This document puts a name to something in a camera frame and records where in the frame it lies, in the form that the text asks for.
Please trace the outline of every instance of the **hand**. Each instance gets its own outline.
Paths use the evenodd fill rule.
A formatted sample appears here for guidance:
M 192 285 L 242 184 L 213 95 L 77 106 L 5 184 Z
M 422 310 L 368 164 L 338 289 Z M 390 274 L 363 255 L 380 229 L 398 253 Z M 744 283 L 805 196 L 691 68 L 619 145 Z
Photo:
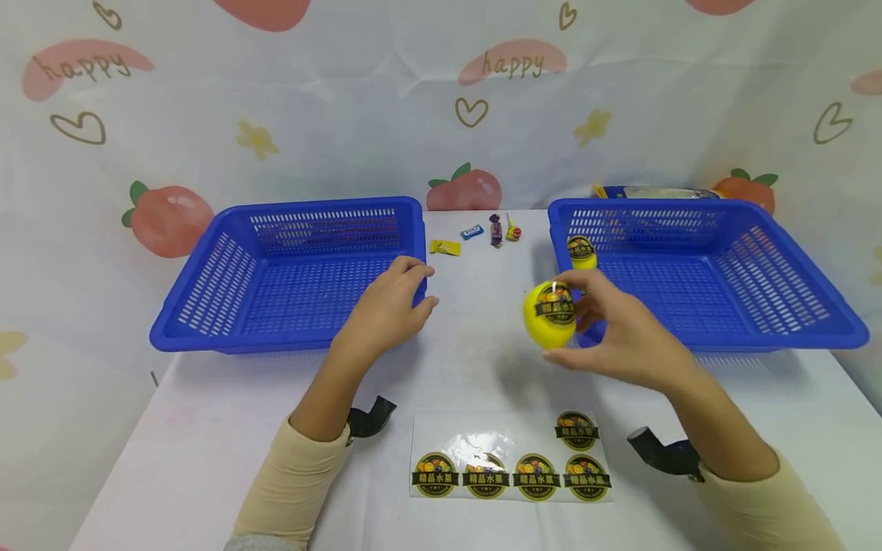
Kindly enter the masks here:
M 438 304 L 427 296 L 412 308 L 414 294 L 435 269 L 412 257 L 398 257 L 364 290 L 332 348 L 361 355 L 373 363 L 380 355 L 413 337 Z
M 602 319 L 607 321 L 607 330 L 601 344 L 549 350 L 544 355 L 547 361 L 663 393 L 681 388 L 702 372 L 689 350 L 662 327 L 643 302 L 620 291 L 600 271 L 569 270 L 555 281 L 585 291 L 576 303 L 576 331 L 583 332 Z

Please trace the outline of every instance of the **blue plastic basket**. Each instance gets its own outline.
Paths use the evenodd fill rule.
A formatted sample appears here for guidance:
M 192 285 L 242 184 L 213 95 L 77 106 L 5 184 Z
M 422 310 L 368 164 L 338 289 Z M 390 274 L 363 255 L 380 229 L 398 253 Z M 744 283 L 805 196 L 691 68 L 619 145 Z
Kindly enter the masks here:
M 726 199 L 560 199 L 549 206 L 561 270 L 584 235 L 599 268 L 691 350 L 857 348 L 866 325 L 766 211 Z M 591 346 L 604 323 L 578 336 Z
M 236 206 L 202 235 L 150 341 L 166 352 L 324 348 L 398 255 L 426 259 L 411 197 Z M 424 281 L 414 304 L 426 293 Z

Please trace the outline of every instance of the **black wrist strap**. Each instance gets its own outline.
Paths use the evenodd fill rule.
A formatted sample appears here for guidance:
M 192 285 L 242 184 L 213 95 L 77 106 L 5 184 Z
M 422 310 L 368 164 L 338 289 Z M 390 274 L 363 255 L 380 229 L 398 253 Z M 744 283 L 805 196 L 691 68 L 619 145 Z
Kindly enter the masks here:
M 351 438 L 370 438 L 379 431 L 383 430 L 392 412 L 398 407 L 386 398 L 377 396 L 377 401 L 370 409 L 370 413 L 365 413 L 354 407 L 349 409 L 349 436 Z
M 699 470 L 699 454 L 688 440 L 662 445 L 649 427 L 643 427 L 630 436 L 628 442 L 647 465 L 667 474 L 686 475 L 696 482 L 704 482 Z

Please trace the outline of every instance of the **white table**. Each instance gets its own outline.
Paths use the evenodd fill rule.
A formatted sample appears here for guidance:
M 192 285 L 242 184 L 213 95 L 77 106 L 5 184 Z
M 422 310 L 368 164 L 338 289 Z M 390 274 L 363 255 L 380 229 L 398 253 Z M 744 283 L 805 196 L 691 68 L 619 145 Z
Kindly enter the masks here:
M 458 240 L 488 213 L 426 213 L 426 237 Z M 720 549 L 723 536 L 690 482 L 644 465 L 626 435 L 649 425 L 684 437 L 665 400 L 545 364 L 522 327 L 524 293 L 553 276 L 543 211 L 511 212 L 524 230 L 495 250 L 482 235 L 461 257 L 430 256 L 441 303 L 417 340 L 369 373 L 356 405 L 381 393 L 398 411 L 357 441 L 310 549 Z M 323 353 L 180 354 L 126 445 L 73 551 L 220 551 L 283 417 Z M 878 549 L 882 420 L 827 351 L 708 359 L 762 435 L 790 459 L 852 550 Z M 584 404 L 600 422 L 613 503 L 408 497 L 414 414 Z

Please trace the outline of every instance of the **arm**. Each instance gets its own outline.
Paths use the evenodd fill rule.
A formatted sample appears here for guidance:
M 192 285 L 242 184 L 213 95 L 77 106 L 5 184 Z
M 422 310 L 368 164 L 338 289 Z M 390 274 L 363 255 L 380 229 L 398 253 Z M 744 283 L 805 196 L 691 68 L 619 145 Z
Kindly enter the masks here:
M 365 290 L 273 440 L 228 551 L 306 548 L 328 488 L 348 456 L 347 418 L 355 393 L 377 358 L 413 337 L 429 318 L 437 297 L 411 306 L 417 287 L 433 273 L 415 258 L 398 257 Z
M 578 331 L 600 319 L 607 321 L 607 330 L 597 346 L 558 348 L 545 359 L 664 394 L 701 458 L 706 482 L 695 485 L 699 498 L 738 548 L 845 548 L 789 464 L 643 303 L 596 270 L 570 270 L 556 280 L 587 291 L 576 304 Z

